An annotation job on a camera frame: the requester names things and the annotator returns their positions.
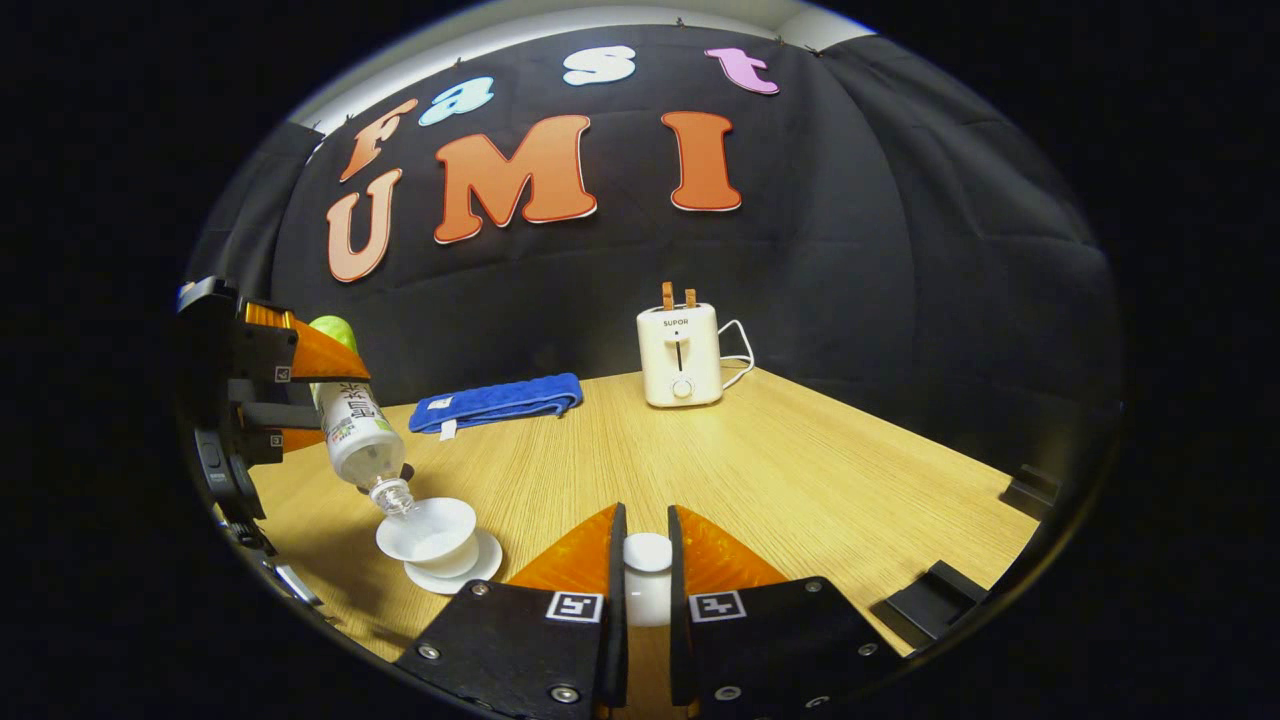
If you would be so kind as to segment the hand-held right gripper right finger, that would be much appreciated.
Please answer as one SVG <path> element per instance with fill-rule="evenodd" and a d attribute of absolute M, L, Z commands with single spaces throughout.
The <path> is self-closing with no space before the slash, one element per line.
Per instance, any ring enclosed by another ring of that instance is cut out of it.
<path fill-rule="evenodd" d="M 837 719 L 906 667 L 831 579 L 791 579 L 680 505 L 668 529 L 671 701 L 690 719 Z"/>

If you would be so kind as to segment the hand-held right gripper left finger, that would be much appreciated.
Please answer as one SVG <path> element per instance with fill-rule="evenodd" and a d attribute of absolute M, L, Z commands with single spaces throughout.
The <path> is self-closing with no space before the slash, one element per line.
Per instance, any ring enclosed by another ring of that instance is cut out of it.
<path fill-rule="evenodd" d="M 611 717 L 628 689 L 626 534 L 614 503 L 508 582 L 465 583 L 396 667 L 472 717 Z"/>

